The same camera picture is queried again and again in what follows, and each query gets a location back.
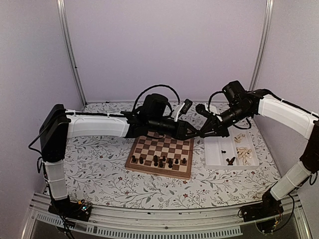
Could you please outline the wooden chessboard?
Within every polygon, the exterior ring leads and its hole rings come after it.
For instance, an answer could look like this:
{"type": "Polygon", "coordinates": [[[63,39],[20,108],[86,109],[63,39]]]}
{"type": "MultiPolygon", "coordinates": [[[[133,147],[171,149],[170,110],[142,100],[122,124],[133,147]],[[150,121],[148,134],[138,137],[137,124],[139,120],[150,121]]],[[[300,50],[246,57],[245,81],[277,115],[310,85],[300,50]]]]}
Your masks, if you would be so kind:
{"type": "Polygon", "coordinates": [[[159,136],[158,133],[150,132],[148,136],[140,136],[135,139],[129,156],[125,163],[127,170],[141,172],[145,174],[154,174],[164,177],[189,180],[191,176],[192,158],[193,158],[194,139],[177,140],[170,136],[159,136]],[[136,163],[132,163],[132,156],[137,159],[136,163]],[[153,158],[158,156],[159,160],[166,157],[166,162],[163,162],[163,168],[154,166],[153,158]],[[145,159],[144,165],[139,163],[139,158],[145,159]],[[168,168],[168,159],[173,160],[172,169],[168,168]],[[182,160],[186,158],[186,165],[183,165],[182,160]],[[175,159],[179,160],[179,164],[175,164],[175,159]]]}

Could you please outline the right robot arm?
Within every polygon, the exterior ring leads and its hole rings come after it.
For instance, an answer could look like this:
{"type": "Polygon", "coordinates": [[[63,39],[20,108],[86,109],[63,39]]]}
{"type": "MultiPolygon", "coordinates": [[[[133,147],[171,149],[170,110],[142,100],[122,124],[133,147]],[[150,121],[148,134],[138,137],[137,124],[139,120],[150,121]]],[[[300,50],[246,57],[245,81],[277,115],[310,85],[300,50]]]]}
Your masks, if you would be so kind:
{"type": "MultiPolygon", "coordinates": [[[[274,94],[308,110],[319,110],[319,85],[315,81],[262,79],[258,89],[274,94]]],[[[273,119],[256,116],[252,134],[260,166],[256,170],[205,170],[202,189],[206,206],[231,206],[261,200],[262,194],[298,162],[307,144],[299,133],[273,119]]]]}

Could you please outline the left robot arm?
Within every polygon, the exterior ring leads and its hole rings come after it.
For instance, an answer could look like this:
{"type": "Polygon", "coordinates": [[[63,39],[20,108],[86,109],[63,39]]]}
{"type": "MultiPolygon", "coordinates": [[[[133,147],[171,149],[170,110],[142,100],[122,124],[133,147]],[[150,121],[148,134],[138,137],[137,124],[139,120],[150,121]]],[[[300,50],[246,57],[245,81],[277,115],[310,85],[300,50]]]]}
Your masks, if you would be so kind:
{"type": "Polygon", "coordinates": [[[176,140],[187,140],[199,135],[189,122],[179,119],[183,110],[191,106],[185,101],[173,108],[161,94],[150,94],[141,106],[136,103],[130,111],[118,114],[98,112],[77,112],[67,110],[63,104],[56,104],[43,122],[38,135],[28,149],[39,154],[44,164],[46,182],[55,208],[63,216],[74,212],[69,202],[66,186],[64,158],[66,147],[77,139],[137,138],[155,132],[176,140]]]}

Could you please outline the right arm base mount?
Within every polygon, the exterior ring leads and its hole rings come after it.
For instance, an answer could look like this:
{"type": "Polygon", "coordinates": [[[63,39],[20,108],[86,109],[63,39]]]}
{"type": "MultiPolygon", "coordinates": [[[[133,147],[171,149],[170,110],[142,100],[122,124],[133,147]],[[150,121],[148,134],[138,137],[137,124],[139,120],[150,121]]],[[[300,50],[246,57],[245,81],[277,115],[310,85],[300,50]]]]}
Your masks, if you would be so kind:
{"type": "Polygon", "coordinates": [[[283,212],[281,201],[277,201],[268,190],[262,196],[262,202],[241,207],[237,216],[243,218],[244,222],[263,219],[256,223],[257,229],[269,234],[275,231],[283,212]]]}

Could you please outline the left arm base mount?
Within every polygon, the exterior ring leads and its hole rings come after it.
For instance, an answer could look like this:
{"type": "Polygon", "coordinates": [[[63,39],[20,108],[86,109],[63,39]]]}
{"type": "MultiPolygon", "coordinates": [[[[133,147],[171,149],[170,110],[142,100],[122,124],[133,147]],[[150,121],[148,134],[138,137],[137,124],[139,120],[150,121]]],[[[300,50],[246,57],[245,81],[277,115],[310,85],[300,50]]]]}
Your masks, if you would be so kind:
{"type": "Polygon", "coordinates": [[[84,199],[73,202],[69,196],[62,200],[55,200],[52,196],[48,211],[52,214],[68,219],[88,222],[91,216],[92,203],[84,199]]]}

